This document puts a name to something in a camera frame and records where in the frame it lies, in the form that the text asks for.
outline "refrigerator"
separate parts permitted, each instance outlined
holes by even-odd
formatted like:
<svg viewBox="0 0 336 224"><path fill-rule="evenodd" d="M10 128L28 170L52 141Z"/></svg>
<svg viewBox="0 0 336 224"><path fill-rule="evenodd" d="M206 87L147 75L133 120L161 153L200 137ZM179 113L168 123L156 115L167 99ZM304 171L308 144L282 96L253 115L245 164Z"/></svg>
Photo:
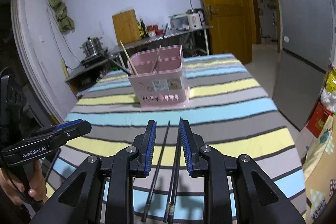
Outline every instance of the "refrigerator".
<svg viewBox="0 0 336 224"><path fill-rule="evenodd" d="M302 130L325 86L335 53L335 0L279 0L282 52L273 101Z"/></svg>

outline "hanging cloth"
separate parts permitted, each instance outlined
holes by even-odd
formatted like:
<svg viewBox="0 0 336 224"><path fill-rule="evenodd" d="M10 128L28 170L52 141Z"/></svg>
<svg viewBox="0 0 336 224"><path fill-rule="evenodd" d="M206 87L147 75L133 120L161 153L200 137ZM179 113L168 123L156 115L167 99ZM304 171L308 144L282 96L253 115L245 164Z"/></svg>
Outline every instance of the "hanging cloth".
<svg viewBox="0 0 336 224"><path fill-rule="evenodd" d="M58 27L61 32L71 30L75 27L73 20L68 17L67 6L62 2L62 0L48 0L50 6L55 11L56 20L58 22Z"/></svg>

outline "human hand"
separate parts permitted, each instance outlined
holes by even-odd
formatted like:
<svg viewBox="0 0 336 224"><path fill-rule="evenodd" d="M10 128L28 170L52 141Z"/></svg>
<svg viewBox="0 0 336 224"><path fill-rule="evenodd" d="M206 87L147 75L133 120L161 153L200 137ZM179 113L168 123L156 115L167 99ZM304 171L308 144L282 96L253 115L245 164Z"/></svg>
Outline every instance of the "human hand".
<svg viewBox="0 0 336 224"><path fill-rule="evenodd" d="M9 175L19 191L23 193L25 191L23 183L11 172L9 172ZM3 168L0 169L0 185L2 190L15 205L23 204L23 201L21 200L17 190L11 183ZM32 198L35 200L46 200L47 187L45 185L45 179L42 175L41 164L38 160L34 162L34 174L29 180L29 186L31 189L28 191L28 194Z"/></svg>

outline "electric kettle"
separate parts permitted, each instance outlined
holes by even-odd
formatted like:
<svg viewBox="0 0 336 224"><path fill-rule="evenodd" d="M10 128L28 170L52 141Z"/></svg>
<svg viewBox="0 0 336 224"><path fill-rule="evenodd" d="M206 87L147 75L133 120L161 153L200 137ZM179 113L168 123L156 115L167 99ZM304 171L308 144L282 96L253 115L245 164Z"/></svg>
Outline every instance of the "electric kettle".
<svg viewBox="0 0 336 224"><path fill-rule="evenodd" d="M199 12L202 13L202 16L203 16L202 21L201 21ZM203 9L190 9L190 10L187 10L186 13L188 17L188 24L189 24L190 30L202 28L202 23L205 22L205 13Z"/></svg>

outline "yellow door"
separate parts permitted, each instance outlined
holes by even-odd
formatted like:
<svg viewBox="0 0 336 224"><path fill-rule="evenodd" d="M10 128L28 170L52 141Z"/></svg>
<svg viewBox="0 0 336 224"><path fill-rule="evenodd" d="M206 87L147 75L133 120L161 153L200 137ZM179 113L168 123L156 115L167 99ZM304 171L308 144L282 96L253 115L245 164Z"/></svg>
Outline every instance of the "yellow door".
<svg viewBox="0 0 336 224"><path fill-rule="evenodd" d="M252 61L248 0L204 0L213 54L233 53L242 63Z"/></svg>

